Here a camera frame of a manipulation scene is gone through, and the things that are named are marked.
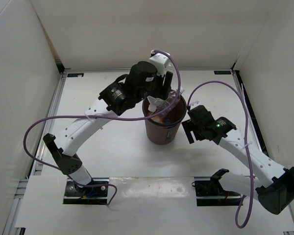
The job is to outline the clear bottle blue orange label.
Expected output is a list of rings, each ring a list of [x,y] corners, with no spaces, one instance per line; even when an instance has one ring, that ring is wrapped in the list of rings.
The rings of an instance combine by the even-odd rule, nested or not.
[[[166,100],[148,96],[147,100],[149,102],[149,106],[147,115],[151,116],[169,107],[165,112],[160,114],[160,117],[164,118],[179,103],[181,95],[184,93],[184,91],[184,88],[180,88],[179,93],[177,93],[177,91],[170,91]]]

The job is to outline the orange juice bottle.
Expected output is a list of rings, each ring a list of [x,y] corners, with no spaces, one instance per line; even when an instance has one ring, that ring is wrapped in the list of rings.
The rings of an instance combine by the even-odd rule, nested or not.
[[[153,112],[148,112],[147,115],[151,116],[151,115],[153,115]],[[154,117],[151,118],[151,120],[154,121],[154,122],[160,123],[160,124],[165,124],[160,116],[154,116]]]

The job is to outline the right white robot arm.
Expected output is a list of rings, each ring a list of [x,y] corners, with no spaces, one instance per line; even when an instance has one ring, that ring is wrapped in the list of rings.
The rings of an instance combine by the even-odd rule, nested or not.
[[[210,190],[221,196],[226,191],[252,194],[270,213],[278,215],[294,200],[294,167],[285,168],[252,144],[225,117],[214,119],[211,112],[195,102],[188,106],[189,120],[182,122],[189,143],[209,140],[227,150],[253,171],[254,184],[246,176],[220,169],[210,178]]]

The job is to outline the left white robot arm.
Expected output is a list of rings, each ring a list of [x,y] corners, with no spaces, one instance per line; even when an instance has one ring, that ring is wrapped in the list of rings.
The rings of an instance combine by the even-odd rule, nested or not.
[[[63,131],[46,134],[43,140],[60,171],[75,181],[76,190],[87,196],[93,191],[92,177],[83,166],[77,150],[95,132],[144,99],[151,114],[161,111],[171,90],[172,73],[169,59],[151,57],[133,65],[128,74],[108,85],[94,103]]]

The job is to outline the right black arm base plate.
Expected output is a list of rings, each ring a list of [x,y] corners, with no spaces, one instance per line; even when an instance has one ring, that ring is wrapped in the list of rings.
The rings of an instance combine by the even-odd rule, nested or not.
[[[218,188],[211,180],[195,180],[192,187],[195,188],[198,207],[238,206],[242,198],[236,192]]]

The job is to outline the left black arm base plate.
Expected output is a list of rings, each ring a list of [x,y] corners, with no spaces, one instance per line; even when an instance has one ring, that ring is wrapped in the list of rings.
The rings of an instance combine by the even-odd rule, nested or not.
[[[67,179],[63,204],[68,205],[105,205],[108,197],[108,178],[93,178],[92,185],[99,187],[81,188]]]

